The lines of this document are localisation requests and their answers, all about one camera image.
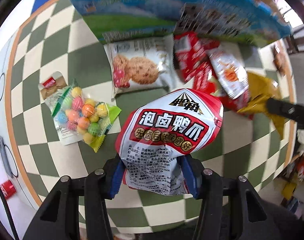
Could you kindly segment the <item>red white duck claw bag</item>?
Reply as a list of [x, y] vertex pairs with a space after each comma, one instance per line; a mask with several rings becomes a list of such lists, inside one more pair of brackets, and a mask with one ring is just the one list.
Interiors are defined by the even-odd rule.
[[222, 121], [217, 97], [188, 88], [133, 111], [115, 144], [125, 165], [123, 183], [163, 196], [188, 194], [178, 158], [212, 143]]

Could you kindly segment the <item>red spicy strip packet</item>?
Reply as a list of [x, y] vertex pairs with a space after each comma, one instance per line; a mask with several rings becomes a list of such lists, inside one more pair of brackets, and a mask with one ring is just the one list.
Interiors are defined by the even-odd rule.
[[177, 34], [173, 40], [175, 64], [185, 82], [193, 81], [192, 89], [216, 96], [225, 108], [235, 112], [247, 105], [249, 101], [248, 90], [238, 98], [231, 99], [217, 80], [207, 53], [211, 49], [218, 48], [219, 41], [199, 38], [192, 31]]

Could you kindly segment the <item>mustard yellow snack packet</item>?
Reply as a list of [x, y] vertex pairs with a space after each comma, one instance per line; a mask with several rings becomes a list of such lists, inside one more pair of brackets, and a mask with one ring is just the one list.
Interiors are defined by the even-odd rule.
[[268, 99], [281, 99], [278, 83], [268, 77], [255, 74], [253, 72], [247, 72], [247, 76], [250, 100], [247, 105], [238, 110], [237, 113], [248, 115], [263, 113], [272, 120], [275, 129], [280, 135], [280, 139], [283, 140], [285, 118], [269, 113], [267, 108]]

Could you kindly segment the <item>red button on table edge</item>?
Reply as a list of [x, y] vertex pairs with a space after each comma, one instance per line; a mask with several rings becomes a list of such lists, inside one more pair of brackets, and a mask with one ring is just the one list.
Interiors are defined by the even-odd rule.
[[7, 180], [4, 183], [2, 183], [0, 185], [0, 188], [6, 200], [8, 200], [10, 197], [16, 194], [16, 188], [10, 180]]

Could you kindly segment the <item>dark brown snack packet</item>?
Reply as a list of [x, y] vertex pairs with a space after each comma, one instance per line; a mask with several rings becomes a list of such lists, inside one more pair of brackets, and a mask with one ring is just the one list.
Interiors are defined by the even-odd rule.
[[279, 46], [279, 44], [274, 44], [272, 46], [272, 53], [273, 53], [273, 63], [281, 76], [285, 76], [286, 74], [286, 67], [287, 61], [285, 55], [283, 54], [283, 50]]

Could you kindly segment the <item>white orange snack packet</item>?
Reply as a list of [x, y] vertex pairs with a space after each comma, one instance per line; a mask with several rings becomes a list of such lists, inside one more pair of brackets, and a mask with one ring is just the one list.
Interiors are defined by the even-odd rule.
[[240, 97], [248, 88], [248, 76], [243, 65], [233, 54], [222, 48], [207, 51], [216, 77], [230, 99]]

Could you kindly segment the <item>colourful candy ball bag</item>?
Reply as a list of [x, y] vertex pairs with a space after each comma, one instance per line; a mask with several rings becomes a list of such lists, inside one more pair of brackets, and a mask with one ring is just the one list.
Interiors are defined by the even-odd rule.
[[56, 86], [47, 103], [53, 120], [72, 134], [81, 135], [83, 142], [95, 152], [111, 129], [121, 109], [103, 101], [86, 97], [77, 81]]

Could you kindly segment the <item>checkered table mat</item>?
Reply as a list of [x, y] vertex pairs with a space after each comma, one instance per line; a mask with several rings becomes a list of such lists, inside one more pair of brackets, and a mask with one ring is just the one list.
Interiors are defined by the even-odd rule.
[[[94, 37], [69, 0], [56, 0], [21, 25], [10, 50], [6, 88], [6, 112], [10, 143], [27, 203], [38, 209], [60, 177], [81, 178], [104, 166], [129, 135], [126, 160], [146, 156], [151, 146], [175, 146], [189, 150], [208, 136], [210, 128], [179, 117], [176, 111], [156, 107], [143, 110], [162, 98], [170, 108], [184, 108], [195, 99], [192, 81], [183, 83], [176, 73], [174, 94], [164, 88], [115, 94], [105, 48]], [[67, 82], [77, 81], [85, 97], [121, 109], [99, 150], [83, 141], [63, 145], [38, 85], [54, 72]], [[192, 152], [206, 168], [236, 178], [246, 176], [256, 190], [263, 189], [292, 158], [296, 126], [287, 121], [283, 135], [262, 114], [252, 118], [223, 111], [223, 123], [215, 139]]]

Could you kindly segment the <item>small brown red packet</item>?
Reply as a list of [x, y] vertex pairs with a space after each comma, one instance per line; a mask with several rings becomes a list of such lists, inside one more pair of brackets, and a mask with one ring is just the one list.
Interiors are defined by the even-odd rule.
[[42, 98], [45, 100], [53, 95], [57, 90], [63, 89], [67, 86], [65, 78], [61, 72], [54, 72], [47, 79], [38, 84], [38, 89]]

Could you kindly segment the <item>oat cookie packet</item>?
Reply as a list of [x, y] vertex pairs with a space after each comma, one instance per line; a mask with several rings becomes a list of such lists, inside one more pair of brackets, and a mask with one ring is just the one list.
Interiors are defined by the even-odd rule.
[[113, 83], [113, 96], [176, 85], [173, 36], [147, 37], [104, 45]]

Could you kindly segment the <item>blue green milk carton box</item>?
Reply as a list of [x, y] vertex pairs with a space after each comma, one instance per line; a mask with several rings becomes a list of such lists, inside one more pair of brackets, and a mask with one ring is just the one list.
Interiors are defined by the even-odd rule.
[[104, 43], [193, 31], [200, 37], [264, 47], [291, 34], [275, 10], [256, 0], [71, 0]]

